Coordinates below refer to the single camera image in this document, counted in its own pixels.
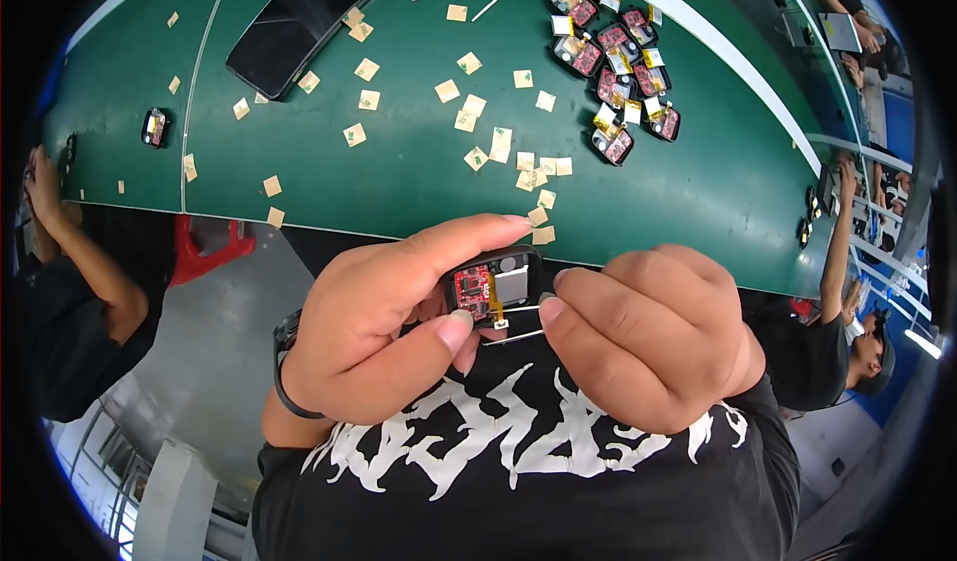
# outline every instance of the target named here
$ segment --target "fingernail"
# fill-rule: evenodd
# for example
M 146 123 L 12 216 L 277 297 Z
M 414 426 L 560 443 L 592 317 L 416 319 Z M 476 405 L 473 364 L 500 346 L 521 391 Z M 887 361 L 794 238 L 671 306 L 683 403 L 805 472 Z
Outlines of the fingernail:
M 518 222 L 519 224 L 526 224 L 532 226 L 532 220 L 529 217 L 520 217 L 519 215 L 501 215 L 503 219 L 509 219 L 512 222 Z
M 471 333 L 472 314 L 464 309 L 453 310 L 436 329 L 436 335 L 445 343 L 452 355 L 459 352 Z
M 555 275 L 555 280 L 552 281 L 552 285 L 554 285 L 556 289 L 558 288 L 558 281 L 562 279 L 562 277 L 565 275 L 565 273 L 568 272 L 568 270 L 570 270 L 570 268 L 563 268 L 562 270 L 558 271 L 557 275 Z
M 549 297 L 539 305 L 539 319 L 542 321 L 542 328 L 547 328 L 551 321 L 562 313 L 565 309 L 565 302 L 557 297 Z

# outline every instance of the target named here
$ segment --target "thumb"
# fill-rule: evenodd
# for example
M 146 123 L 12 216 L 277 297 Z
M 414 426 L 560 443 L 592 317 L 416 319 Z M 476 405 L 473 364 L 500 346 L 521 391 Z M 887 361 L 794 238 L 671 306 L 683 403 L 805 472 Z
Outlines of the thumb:
M 353 423 L 386 421 L 436 384 L 471 333 L 472 315 L 462 309 L 422 323 L 339 376 L 330 398 L 360 420 Z

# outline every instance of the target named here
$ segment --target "red circuit board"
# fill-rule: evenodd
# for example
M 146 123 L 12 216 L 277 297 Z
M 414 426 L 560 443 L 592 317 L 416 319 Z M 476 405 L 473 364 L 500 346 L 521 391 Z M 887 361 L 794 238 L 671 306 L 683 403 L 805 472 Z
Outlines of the red circuit board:
M 635 29 L 637 27 L 644 27 L 645 25 L 648 25 L 648 21 L 645 19 L 645 16 L 641 15 L 641 11 L 638 9 L 628 11 L 622 15 L 621 18 L 625 19 L 628 29 Z
M 472 314 L 478 322 L 489 316 L 490 288 L 488 266 L 466 268 L 453 275 L 456 283 L 456 304 Z
M 590 0 L 582 0 L 577 7 L 571 10 L 568 17 L 575 22 L 578 27 L 585 27 L 589 21 L 598 13 L 598 9 Z
M 654 96 L 657 94 L 657 90 L 654 89 L 654 84 L 652 84 L 652 72 L 643 64 L 632 65 L 632 71 L 635 73 L 635 77 L 638 79 L 638 85 L 641 87 L 641 91 L 645 96 Z
M 673 139 L 675 129 L 677 128 L 678 114 L 674 109 L 668 110 L 668 116 L 664 120 L 664 127 L 661 128 L 661 135 L 668 139 Z
M 611 27 L 607 32 L 598 34 L 598 41 L 601 42 L 605 52 L 609 52 L 618 44 L 628 41 L 628 36 L 625 35 L 625 30 L 620 27 Z
M 612 144 L 609 145 L 608 149 L 605 150 L 605 157 L 612 162 L 618 162 L 631 146 L 632 137 L 628 135 L 628 132 L 622 130 L 618 132 L 618 136 Z
M 159 146 L 160 140 L 162 139 L 162 128 L 166 125 L 166 117 L 164 115 L 159 115 L 155 117 L 156 125 L 153 127 L 153 135 L 150 137 L 150 140 L 153 143 L 153 146 Z
M 601 50 L 598 50 L 597 46 L 594 44 L 585 44 L 585 49 L 582 50 L 582 54 L 578 55 L 578 58 L 575 59 L 575 62 L 571 66 L 578 69 L 581 73 L 588 75 L 598 63 L 599 57 L 601 57 Z
M 612 91 L 615 89 L 616 76 L 609 69 L 601 70 L 601 77 L 598 79 L 598 97 L 602 102 L 612 103 Z

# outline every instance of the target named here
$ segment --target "red stool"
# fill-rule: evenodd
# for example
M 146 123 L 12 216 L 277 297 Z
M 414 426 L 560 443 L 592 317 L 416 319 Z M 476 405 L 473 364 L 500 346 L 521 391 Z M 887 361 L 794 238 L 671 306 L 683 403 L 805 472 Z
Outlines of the red stool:
M 202 277 L 213 268 L 253 253 L 256 238 L 239 236 L 239 221 L 230 220 L 230 242 L 207 256 L 201 256 L 202 250 L 196 245 L 189 232 L 189 215 L 176 215 L 176 269 L 169 286 L 183 284 Z

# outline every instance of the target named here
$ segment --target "wristband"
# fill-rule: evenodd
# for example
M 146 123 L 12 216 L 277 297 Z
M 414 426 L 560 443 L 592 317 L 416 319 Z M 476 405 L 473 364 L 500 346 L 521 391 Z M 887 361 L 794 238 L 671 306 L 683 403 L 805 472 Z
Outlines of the wristband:
M 286 356 L 282 352 L 289 352 L 296 344 L 296 335 L 299 332 L 299 319 L 303 314 L 301 309 L 282 319 L 282 322 L 273 330 L 273 385 L 276 387 L 276 395 L 280 398 L 282 405 L 300 418 L 307 420 L 322 420 L 325 414 L 319 412 L 310 412 L 296 405 L 286 395 L 286 390 L 282 388 L 282 362 Z

